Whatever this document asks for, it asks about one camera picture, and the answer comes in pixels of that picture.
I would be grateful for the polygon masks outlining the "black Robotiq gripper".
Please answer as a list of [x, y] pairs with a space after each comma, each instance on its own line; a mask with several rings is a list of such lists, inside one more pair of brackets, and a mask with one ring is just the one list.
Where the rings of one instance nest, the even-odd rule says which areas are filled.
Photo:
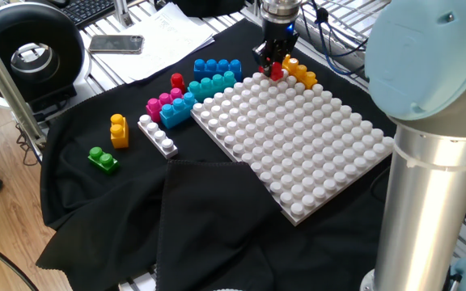
[[289, 23], [273, 23], [265, 20], [262, 24], [264, 41], [252, 49], [255, 62], [259, 65], [261, 73], [269, 73], [271, 69], [271, 58], [266, 52], [277, 53], [277, 62], [283, 63], [291, 52], [299, 38], [294, 29], [294, 21]]

